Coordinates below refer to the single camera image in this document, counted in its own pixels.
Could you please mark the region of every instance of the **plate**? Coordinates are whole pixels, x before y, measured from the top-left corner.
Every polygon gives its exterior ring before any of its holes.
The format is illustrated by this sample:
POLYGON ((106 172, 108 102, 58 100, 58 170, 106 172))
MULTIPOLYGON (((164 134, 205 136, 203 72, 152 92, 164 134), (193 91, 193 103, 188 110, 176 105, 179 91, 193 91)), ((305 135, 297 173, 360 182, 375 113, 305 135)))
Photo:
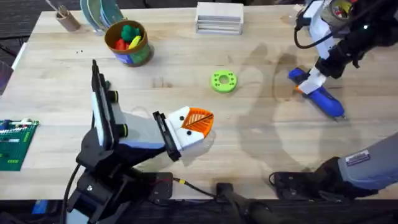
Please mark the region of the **plate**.
POLYGON ((101 21, 101 1, 100 0, 87 0, 88 10, 91 18, 103 30, 106 30, 105 25, 101 21))
POLYGON ((122 12, 115 0, 101 0, 101 8, 104 12, 105 19, 110 25, 123 19, 122 12))
POLYGON ((88 10, 87 0, 80 0, 80 7, 81 7, 81 10, 83 11, 83 14, 86 17, 87 22, 90 23, 94 27, 94 29, 99 30, 100 27, 93 20, 93 18, 91 17, 90 11, 88 10))
POLYGON ((111 27, 111 24, 109 24, 109 22, 106 20, 104 16, 104 11, 102 9, 101 9, 101 21, 107 28, 111 27))

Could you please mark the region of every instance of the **circuit board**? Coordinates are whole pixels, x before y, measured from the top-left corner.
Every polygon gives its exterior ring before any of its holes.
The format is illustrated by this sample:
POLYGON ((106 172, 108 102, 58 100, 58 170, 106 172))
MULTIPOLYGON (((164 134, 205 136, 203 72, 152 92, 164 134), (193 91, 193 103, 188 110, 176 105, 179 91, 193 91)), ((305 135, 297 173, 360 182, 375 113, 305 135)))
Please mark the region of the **circuit board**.
POLYGON ((20 171, 38 125, 38 121, 10 121, 6 129, 0 130, 0 171, 20 171))

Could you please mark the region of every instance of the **blue marker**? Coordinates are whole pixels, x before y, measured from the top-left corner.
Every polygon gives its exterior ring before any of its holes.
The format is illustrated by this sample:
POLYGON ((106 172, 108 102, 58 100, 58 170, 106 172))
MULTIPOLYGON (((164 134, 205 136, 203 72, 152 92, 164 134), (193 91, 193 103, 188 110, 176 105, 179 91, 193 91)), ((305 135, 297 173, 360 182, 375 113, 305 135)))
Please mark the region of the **blue marker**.
MULTIPOLYGON (((300 68, 295 68, 289 72, 289 79, 296 83, 295 78, 303 75, 305 72, 300 68)), ((346 119, 344 116, 344 108, 341 103, 334 98, 325 87, 321 86, 317 90, 313 91, 312 93, 306 95, 309 97, 323 112, 325 112, 328 116, 332 118, 342 117, 346 119)))

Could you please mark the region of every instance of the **green toy ring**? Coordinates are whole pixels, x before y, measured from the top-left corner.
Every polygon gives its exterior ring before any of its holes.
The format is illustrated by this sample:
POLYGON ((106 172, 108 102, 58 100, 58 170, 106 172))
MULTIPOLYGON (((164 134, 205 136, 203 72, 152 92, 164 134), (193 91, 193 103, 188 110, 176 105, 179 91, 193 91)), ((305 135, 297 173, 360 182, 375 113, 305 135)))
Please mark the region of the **green toy ring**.
POLYGON ((218 70, 211 76, 211 87, 219 93, 231 92, 237 82, 236 75, 229 70, 218 70))

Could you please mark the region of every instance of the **cup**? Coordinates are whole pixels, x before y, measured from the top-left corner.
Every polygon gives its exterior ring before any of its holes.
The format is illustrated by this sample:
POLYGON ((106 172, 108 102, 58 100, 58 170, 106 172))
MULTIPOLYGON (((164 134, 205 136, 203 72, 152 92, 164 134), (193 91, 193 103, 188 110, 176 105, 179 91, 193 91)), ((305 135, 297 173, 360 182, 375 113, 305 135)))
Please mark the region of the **cup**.
POLYGON ((147 32, 144 26, 137 21, 122 20, 113 24, 105 33, 105 43, 117 59, 132 67, 138 67, 147 63, 153 54, 153 50, 148 44, 147 32), (121 38, 121 32, 125 25, 139 28, 142 39, 138 45, 132 49, 118 50, 116 49, 116 42, 121 38))

